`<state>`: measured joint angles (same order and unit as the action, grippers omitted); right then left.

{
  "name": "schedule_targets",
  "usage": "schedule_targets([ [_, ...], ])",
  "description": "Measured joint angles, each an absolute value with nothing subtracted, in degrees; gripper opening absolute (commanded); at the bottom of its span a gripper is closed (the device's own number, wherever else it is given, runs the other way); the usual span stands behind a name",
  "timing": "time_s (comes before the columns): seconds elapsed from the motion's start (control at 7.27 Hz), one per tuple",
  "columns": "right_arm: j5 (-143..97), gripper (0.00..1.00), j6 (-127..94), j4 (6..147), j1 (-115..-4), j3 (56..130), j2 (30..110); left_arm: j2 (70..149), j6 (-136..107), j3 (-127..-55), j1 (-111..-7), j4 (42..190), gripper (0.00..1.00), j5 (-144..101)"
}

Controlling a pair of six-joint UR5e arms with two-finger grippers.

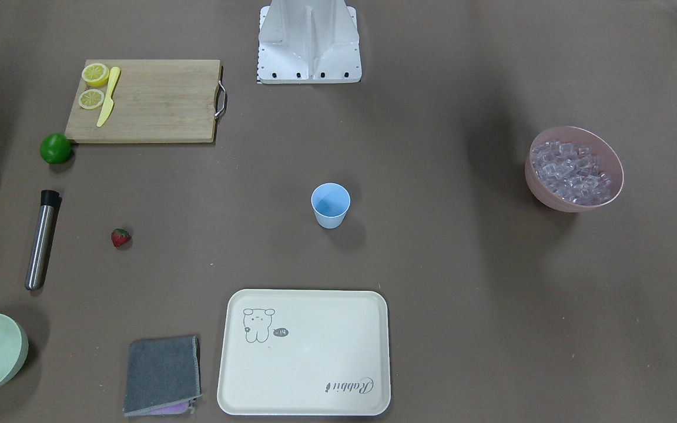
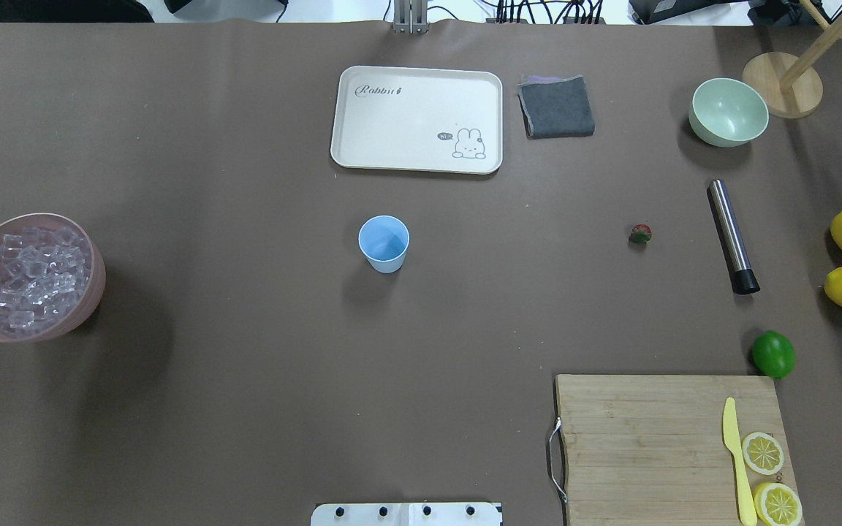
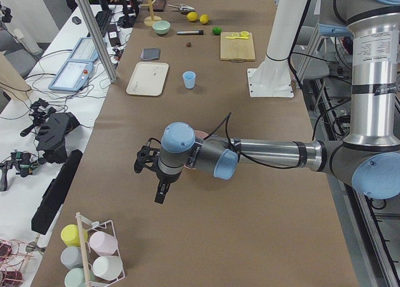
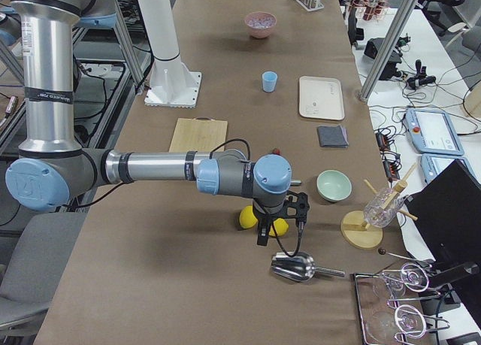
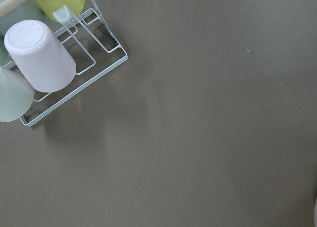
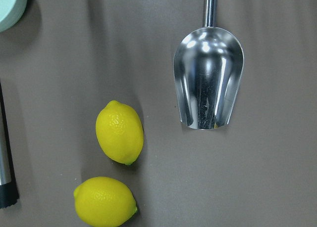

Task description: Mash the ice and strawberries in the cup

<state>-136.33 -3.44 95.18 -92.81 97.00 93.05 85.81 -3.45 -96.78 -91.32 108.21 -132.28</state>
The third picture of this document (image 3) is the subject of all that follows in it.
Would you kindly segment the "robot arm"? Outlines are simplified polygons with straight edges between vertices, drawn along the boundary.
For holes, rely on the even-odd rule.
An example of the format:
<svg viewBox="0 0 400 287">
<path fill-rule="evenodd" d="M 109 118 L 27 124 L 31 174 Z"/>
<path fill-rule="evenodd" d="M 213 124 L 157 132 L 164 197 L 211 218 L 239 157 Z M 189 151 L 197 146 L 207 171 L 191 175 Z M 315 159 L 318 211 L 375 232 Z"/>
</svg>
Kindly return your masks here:
<svg viewBox="0 0 400 287">
<path fill-rule="evenodd" d="M 186 123 L 164 131 L 154 157 L 162 203 L 184 167 L 229 179 L 240 160 L 331 174 L 374 199 L 399 194 L 399 140 L 393 133 L 399 0 L 322 0 L 320 25 L 353 35 L 351 128 L 343 141 L 277 142 L 208 136 Z"/>
</svg>

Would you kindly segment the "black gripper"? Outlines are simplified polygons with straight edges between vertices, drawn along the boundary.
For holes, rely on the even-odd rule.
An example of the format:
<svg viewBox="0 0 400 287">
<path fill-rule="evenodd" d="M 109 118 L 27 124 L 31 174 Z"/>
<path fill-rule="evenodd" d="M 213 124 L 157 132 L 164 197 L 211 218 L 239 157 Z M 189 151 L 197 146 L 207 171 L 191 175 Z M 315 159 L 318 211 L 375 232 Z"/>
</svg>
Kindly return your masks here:
<svg viewBox="0 0 400 287">
<path fill-rule="evenodd" d="M 165 197 L 169 191 L 169 185 L 176 182 L 179 179 L 179 174 L 167 174 L 162 171 L 156 172 L 159 184 L 157 187 L 156 196 L 154 199 L 155 203 L 163 204 Z"/>
</svg>

